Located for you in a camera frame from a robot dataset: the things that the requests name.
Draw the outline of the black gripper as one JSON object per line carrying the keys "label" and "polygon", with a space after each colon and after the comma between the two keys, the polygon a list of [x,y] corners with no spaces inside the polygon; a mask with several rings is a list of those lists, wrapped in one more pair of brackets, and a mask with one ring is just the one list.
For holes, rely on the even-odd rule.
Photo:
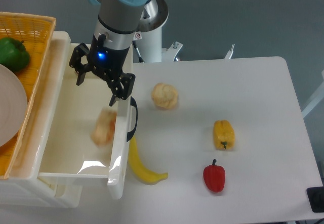
{"label": "black gripper", "polygon": [[[99,38],[93,35],[90,50],[85,43],[77,45],[73,49],[69,66],[77,74],[77,86],[84,82],[88,72],[106,81],[112,92],[109,102],[109,106],[112,107],[117,100],[126,100],[131,95],[136,77],[132,73],[123,72],[129,48],[123,50],[108,48],[104,45],[105,39],[106,36],[103,34]],[[83,57],[87,58],[85,64],[82,63]]]}

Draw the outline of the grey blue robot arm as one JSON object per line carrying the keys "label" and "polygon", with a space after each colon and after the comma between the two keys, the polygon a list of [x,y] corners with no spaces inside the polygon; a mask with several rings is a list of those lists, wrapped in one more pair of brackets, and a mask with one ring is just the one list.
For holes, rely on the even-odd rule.
{"label": "grey blue robot arm", "polygon": [[69,66],[77,73],[77,85],[83,83],[88,72],[107,83],[112,92],[110,106],[132,93],[135,76],[124,73],[123,65],[147,1],[100,0],[91,46],[79,44],[70,58]]}

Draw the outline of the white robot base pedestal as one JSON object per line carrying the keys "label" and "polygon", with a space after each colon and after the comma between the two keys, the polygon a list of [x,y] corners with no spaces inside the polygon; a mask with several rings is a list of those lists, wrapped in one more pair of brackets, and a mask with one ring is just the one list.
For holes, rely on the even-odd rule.
{"label": "white robot base pedestal", "polygon": [[177,54],[183,44],[175,41],[169,48],[162,47],[162,28],[169,18],[165,0],[149,0],[142,12],[133,39],[134,63],[179,61]]}

